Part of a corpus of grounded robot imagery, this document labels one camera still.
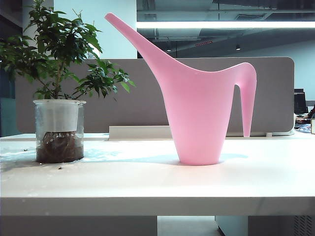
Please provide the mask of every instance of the ceiling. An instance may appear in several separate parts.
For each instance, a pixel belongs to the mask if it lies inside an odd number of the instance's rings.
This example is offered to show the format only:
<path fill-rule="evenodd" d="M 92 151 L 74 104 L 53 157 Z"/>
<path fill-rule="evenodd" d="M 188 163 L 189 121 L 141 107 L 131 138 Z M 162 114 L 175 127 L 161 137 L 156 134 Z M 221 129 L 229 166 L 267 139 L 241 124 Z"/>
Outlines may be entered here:
<path fill-rule="evenodd" d="M 137 21 L 315 21 L 315 0 L 137 0 Z M 174 57 L 220 57 L 315 38 L 313 29 L 138 29 Z"/>

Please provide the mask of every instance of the fluorescent light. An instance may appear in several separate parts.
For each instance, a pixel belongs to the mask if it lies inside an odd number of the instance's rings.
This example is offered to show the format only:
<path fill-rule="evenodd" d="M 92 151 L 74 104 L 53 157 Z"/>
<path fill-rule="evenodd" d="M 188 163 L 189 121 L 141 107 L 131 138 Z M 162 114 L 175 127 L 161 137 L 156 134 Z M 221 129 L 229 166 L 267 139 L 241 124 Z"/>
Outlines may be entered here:
<path fill-rule="evenodd" d="M 137 22 L 138 29 L 315 28 L 314 21 Z"/>

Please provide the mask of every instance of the transparent plant pot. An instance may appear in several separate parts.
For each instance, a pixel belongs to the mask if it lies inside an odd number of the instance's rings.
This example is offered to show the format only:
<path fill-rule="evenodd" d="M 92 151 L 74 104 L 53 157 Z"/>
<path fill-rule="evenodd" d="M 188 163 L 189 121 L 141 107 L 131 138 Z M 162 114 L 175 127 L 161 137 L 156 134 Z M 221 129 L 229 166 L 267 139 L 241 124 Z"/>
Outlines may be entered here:
<path fill-rule="evenodd" d="M 62 163 L 83 157 L 86 101 L 35 100 L 36 161 Z"/>

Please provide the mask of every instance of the desk surface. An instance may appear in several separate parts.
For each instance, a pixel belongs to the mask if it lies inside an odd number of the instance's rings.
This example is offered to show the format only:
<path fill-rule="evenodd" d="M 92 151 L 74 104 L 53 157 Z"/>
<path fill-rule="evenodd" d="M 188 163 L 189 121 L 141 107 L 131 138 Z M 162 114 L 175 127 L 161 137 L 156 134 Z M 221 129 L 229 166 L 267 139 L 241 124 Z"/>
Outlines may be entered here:
<path fill-rule="evenodd" d="M 85 141 L 82 160 L 39 164 L 32 139 L 1 139 L 1 214 L 314 215 L 315 158 L 299 150 L 314 143 L 227 138 L 219 164 L 185 166 L 173 141 Z"/>

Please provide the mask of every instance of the pink watering can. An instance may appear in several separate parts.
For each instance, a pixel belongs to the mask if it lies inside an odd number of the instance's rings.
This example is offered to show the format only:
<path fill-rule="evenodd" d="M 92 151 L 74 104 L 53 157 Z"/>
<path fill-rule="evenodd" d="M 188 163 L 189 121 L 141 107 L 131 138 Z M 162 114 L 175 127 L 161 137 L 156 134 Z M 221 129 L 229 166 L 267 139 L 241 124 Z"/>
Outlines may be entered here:
<path fill-rule="evenodd" d="M 182 163 L 218 163 L 235 85 L 241 91 L 244 137 L 250 136 L 257 83 L 251 64 L 245 62 L 215 72 L 197 70 L 163 52 L 114 14 L 108 13 L 105 19 L 134 45 L 155 75 Z"/>

